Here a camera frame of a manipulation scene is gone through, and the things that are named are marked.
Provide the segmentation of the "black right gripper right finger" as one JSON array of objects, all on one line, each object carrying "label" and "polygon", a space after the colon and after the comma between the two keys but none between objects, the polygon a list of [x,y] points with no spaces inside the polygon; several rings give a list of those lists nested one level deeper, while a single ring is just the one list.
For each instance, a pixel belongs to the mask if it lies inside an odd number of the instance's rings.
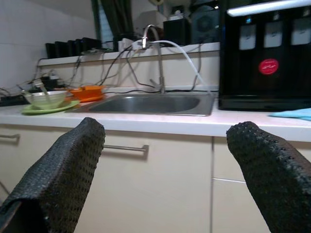
[{"label": "black right gripper right finger", "polygon": [[311,162],[251,121],[231,126],[226,141],[270,232],[311,233]]}]

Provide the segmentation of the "black water dispenser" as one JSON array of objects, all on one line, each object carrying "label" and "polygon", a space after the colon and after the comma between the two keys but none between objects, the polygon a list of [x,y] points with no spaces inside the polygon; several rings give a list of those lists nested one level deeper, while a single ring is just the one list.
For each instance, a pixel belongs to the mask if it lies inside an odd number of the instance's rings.
[{"label": "black water dispenser", "polygon": [[221,110],[311,107],[311,0],[220,0]]}]

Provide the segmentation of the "steel faucet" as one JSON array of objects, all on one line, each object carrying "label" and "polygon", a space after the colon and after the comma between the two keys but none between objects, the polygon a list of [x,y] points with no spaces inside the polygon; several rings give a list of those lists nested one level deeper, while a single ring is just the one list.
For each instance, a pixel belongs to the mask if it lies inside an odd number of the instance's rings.
[{"label": "steel faucet", "polygon": [[151,31],[152,34],[154,35],[155,38],[155,47],[157,49],[157,53],[158,53],[158,67],[159,67],[159,91],[161,94],[165,93],[165,79],[164,79],[164,74],[163,74],[163,63],[162,63],[162,53],[161,53],[161,47],[160,47],[160,43],[159,41],[159,34],[156,30],[156,26],[153,24],[149,24],[146,26],[146,28],[143,31],[143,37],[142,37],[142,46],[141,48],[147,49],[147,42],[149,40],[148,38],[148,31]]}]

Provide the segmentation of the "stainless steel sink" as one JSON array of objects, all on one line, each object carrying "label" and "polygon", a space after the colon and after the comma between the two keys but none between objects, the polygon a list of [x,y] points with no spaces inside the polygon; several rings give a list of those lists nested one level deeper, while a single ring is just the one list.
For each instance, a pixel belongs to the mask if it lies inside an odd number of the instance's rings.
[{"label": "stainless steel sink", "polygon": [[203,93],[126,94],[76,106],[67,113],[209,116],[215,98]]}]

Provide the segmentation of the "black speaker box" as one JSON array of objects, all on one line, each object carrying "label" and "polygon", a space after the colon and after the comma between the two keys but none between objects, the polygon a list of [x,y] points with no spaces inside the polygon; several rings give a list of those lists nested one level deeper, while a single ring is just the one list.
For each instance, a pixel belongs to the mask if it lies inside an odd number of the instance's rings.
[{"label": "black speaker box", "polygon": [[186,19],[163,22],[164,38],[180,46],[190,44],[190,23]]}]

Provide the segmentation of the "orange plate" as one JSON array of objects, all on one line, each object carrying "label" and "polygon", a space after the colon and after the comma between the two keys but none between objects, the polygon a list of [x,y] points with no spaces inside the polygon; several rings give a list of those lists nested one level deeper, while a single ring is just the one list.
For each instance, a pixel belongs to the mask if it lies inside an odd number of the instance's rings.
[{"label": "orange plate", "polygon": [[68,96],[65,98],[65,101],[74,101],[74,100],[78,100],[79,102],[93,102],[93,101],[99,101],[99,100],[103,100],[105,98],[104,95],[101,96],[97,96],[97,97],[90,97],[90,98],[84,98],[84,99],[79,99],[77,97],[74,96]]}]

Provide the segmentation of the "black power strip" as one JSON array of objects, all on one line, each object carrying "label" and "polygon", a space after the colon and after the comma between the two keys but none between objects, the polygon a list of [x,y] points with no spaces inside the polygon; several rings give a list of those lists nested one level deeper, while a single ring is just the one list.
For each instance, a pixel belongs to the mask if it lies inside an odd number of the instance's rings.
[{"label": "black power strip", "polygon": [[25,104],[28,104],[28,101],[25,99],[23,95],[0,97],[0,107],[25,105]]}]

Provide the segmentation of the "green plate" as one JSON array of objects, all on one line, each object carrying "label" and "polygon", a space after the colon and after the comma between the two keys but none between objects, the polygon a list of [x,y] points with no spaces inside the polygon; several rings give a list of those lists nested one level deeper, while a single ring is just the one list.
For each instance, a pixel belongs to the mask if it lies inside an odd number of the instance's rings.
[{"label": "green plate", "polygon": [[54,108],[54,109],[39,109],[38,107],[35,107],[33,105],[27,105],[25,108],[23,108],[21,113],[24,115],[50,114],[50,113],[56,113],[56,112],[61,112],[61,111],[70,109],[79,104],[80,102],[78,100],[65,101],[59,107]]}]

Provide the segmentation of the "orange bowl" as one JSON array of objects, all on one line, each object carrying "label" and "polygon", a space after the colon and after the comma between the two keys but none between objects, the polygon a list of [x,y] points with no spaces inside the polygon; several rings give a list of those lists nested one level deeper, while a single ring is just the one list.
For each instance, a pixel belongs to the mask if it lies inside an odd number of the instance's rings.
[{"label": "orange bowl", "polygon": [[86,85],[79,88],[69,89],[69,92],[79,100],[97,98],[102,96],[103,85]]}]

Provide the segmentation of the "white bowl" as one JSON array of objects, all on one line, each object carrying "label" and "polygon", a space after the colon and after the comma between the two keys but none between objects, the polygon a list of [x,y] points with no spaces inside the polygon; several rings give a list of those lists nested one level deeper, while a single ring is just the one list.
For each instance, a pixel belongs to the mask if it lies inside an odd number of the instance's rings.
[{"label": "white bowl", "polygon": [[48,91],[47,95],[44,92],[23,95],[32,106],[49,110],[58,108],[65,101],[67,91]]}]

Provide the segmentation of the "green curtain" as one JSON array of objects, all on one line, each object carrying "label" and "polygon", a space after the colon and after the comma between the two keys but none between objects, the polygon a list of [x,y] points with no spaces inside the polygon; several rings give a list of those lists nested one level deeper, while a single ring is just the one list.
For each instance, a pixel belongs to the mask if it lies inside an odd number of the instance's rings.
[{"label": "green curtain", "polygon": [[100,0],[113,40],[134,31],[131,0]]}]

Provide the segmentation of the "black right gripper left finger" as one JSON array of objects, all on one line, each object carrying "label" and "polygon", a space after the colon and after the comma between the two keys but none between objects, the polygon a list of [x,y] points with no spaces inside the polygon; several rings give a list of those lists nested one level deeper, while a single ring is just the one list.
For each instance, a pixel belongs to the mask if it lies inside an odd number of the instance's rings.
[{"label": "black right gripper left finger", "polygon": [[60,136],[0,206],[0,233],[74,233],[104,142],[90,117]]}]

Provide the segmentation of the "black desk fan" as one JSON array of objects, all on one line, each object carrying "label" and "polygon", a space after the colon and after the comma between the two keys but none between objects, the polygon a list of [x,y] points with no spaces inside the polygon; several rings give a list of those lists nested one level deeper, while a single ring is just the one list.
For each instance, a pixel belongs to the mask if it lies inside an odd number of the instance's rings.
[{"label": "black desk fan", "polygon": [[219,10],[209,5],[200,5],[191,13],[191,43],[219,42]]}]

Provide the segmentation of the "glass pot lid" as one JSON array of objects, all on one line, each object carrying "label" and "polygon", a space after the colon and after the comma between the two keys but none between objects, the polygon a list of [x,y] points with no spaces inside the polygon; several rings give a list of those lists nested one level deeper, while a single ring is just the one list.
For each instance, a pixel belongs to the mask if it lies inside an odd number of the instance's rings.
[{"label": "glass pot lid", "polygon": [[86,51],[81,52],[81,54],[82,55],[97,55],[97,54],[104,54],[107,51],[109,51],[109,50],[108,49],[103,49],[103,48],[100,48],[100,49],[92,48],[90,50],[86,50]]}]

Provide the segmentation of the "black power adapter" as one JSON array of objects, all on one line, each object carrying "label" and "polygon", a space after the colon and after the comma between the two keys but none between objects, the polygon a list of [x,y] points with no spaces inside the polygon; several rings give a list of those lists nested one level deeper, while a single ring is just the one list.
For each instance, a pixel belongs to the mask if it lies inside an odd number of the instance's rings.
[{"label": "black power adapter", "polygon": [[64,88],[64,82],[60,79],[52,79],[50,76],[42,76],[40,78],[45,88],[48,91],[54,90],[56,88]]}]

